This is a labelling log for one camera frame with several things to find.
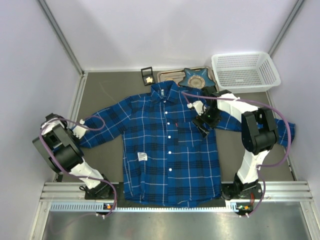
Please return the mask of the blue plaid shirt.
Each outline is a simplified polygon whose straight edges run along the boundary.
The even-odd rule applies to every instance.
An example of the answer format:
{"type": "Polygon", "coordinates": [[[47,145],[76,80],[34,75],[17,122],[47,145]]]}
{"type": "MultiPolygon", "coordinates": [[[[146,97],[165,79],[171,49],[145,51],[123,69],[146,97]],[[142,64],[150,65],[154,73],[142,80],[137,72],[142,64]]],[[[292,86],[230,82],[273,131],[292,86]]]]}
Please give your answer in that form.
{"type": "Polygon", "coordinates": [[[153,84],[149,93],[126,97],[86,120],[83,148],[123,139],[123,185],[128,201],[196,207],[221,195],[221,170],[214,129],[204,137],[193,124],[188,102],[197,88],[173,81],[153,84]]]}

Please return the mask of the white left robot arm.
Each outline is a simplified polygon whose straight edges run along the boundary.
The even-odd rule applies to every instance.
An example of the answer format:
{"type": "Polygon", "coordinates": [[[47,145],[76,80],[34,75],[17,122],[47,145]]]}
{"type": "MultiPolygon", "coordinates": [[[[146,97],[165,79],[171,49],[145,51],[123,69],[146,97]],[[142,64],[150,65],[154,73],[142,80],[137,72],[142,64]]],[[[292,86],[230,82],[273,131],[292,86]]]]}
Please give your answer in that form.
{"type": "Polygon", "coordinates": [[[84,192],[86,200],[106,200],[115,196],[114,187],[104,174],[85,161],[80,147],[80,140],[86,132],[99,131],[105,126],[104,120],[101,117],[98,119],[101,127],[90,128],[86,126],[87,120],[81,119],[69,128],[68,119],[51,113],[41,124],[39,136],[32,141],[55,173],[70,175],[84,183],[79,189],[84,192]]]}

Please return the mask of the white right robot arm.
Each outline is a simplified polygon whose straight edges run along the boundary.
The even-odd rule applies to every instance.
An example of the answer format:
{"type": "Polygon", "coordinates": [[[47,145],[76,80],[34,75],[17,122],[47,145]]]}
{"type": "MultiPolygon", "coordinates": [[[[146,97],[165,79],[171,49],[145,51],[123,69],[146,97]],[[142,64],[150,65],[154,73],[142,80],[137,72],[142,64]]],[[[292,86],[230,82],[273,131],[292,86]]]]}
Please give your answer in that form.
{"type": "Polygon", "coordinates": [[[279,139],[272,110],[242,102],[228,90],[213,92],[212,87],[203,88],[203,99],[188,103],[197,116],[193,123],[203,137],[207,137],[210,128],[222,122],[222,114],[235,118],[241,127],[241,141],[245,148],[242,164],[234,176],[233,183],[222,187],[222,197],[231,200],[234,197],[250,195],[258,185],[258,166],[261,165],[279,139]]]}

